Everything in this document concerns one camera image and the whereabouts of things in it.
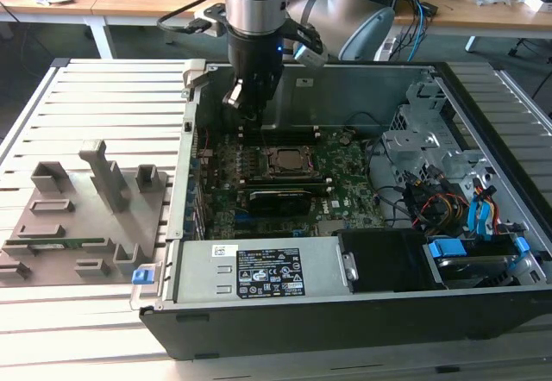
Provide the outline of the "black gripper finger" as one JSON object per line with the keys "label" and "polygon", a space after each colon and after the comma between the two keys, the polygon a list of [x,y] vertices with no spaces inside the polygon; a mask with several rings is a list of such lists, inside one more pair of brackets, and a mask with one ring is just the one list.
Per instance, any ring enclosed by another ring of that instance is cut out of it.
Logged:
{"label": "black gripper finger", "polygon": [[273,98],[277,88],[277,77],[273,74],[257,74],[254,79],[253,108],[256,116],[262,116],[267,102]]}
{"label": "black gripper finger", "polygon": [[234,78],[229,91],[223,97],[223,104],[242,120],[259,121],[257,104],[258,86],[253,80]]}

